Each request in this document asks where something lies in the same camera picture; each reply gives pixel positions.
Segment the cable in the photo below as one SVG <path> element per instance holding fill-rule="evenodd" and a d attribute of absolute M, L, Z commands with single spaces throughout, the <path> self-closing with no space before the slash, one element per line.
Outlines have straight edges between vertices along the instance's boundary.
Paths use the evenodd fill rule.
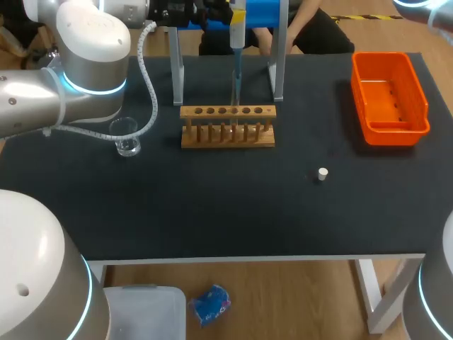
<path fill-rule="evenodd" d="M 52 129 L 56 130 L 61 130 L 61 131 L 68 131 L 68 132 L 75 132 L 75 133 L 80 133 L 85 136 L 89 137 L 94 137 L 98 138 L 100 140 L 112 140 L 112 141 L 120 141 L 120 140 L 131 140 L 132 138 L 139 137 L 146 133 L 151 127 L 153 126 L 154 122 L 157 119 L 157 97 L 156 97 L 156 92 L 154 91 L 153 84 L 151 83 L 151 79 L 149 78 L 147 68 L 144 64 L 143 60 L 143 46 L 144 46 L 144 41 L 147 38 L 148 34 L 156 29 L 157 25 L 155 22 L 150 23 L 145 29 L 143 30 L 142 34 L 140 35 L 139 42 L 138 42 L 138 49 L 137 49 L 137 56 L 138 56 L 138 61 L 139 61 L 139 68 L 140 71 L 142 72 L 142 76 L 144 79 L 144 82 L 147 85 L 149 95 L 151 96 L 151 102 L 153 105 L 153 111 L 151 113 L 151 117 L 148 121 L 148 123 L 140 130 L 130 133 L 128 135 L 124 136 L 113 136 L 113 135 L 107 135 L 105 133 L 100 133 L 96 131 L 91 131 L 87 129 L 82 129 L 80 127 L 74 127 L 74 126 L 68 126 L 68 125 L 57 125 L 54 127 L 51 127 Z"/>

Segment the black tabletop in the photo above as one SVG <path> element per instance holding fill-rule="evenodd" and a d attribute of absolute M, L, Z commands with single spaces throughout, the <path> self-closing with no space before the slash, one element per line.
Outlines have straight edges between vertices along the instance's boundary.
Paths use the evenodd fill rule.
<path fill-rule="evenodd" d="M 423 253 L 453 209 L 453 120 L 422 57 L 411 59 L 431 124 L 413 148 L 365 144 L 350 55 L 298 55 L 287 58 L 275 148 L 181 149 L 170 62 L 148 59 L 159 117 L 139 155 L 31 133 L 8 141 L 0 188 L 44 203 L 88 260 Z M 244 58 L 244 104 L 271 103 L 265 65 Z M 185 58 L 185 103 L 227 105 L 231 70 L 229 57 Z M 121 115 L 145 124 L 150 113 L 131 59 Z"/>

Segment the white table leg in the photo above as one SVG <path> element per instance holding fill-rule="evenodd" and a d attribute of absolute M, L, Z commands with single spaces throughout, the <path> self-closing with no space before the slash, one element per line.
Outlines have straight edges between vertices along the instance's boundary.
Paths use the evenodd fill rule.
<path fill-rule="evenodd" d="M 90 266 L 94 276 L 98 279 L 99 283 L 103 287 L 105 282 L 105 272 L 107 271 L 107 266 L 104 266 L 103 264 L 94 264 L 91 261 L 88 261 L 88 265 Z"/>
<path fill-rule="evenodd" d="M 370 334 L 382 334 L 403 310 L 403 298 L 406 288 L 420 265 L 421 259 L 408 259 L 396 270 L 394 281 L 384 296 L 381 296 L 379 284 L 372 260 L 355 260 L 360 287 L 368 314 Z"/>

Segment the orange basket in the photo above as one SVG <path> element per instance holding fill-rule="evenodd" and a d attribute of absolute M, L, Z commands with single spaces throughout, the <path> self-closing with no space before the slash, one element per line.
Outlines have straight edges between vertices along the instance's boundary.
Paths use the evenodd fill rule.
<path fill-rule="evenodd" d="M 368 144 L 414 145 L 430 131 L 428 102 L 406 53 L 354 53 L 351 85 Z"/>

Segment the white cap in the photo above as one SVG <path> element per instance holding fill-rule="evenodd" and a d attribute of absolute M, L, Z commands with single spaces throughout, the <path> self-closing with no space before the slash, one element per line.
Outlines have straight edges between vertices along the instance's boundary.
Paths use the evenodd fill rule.
<path fill-rule="evenodd" d="M 318 170 L 318 180 L 323 181 L 326 179 L 328 170 L 326 168 L 319 168 Z"/>

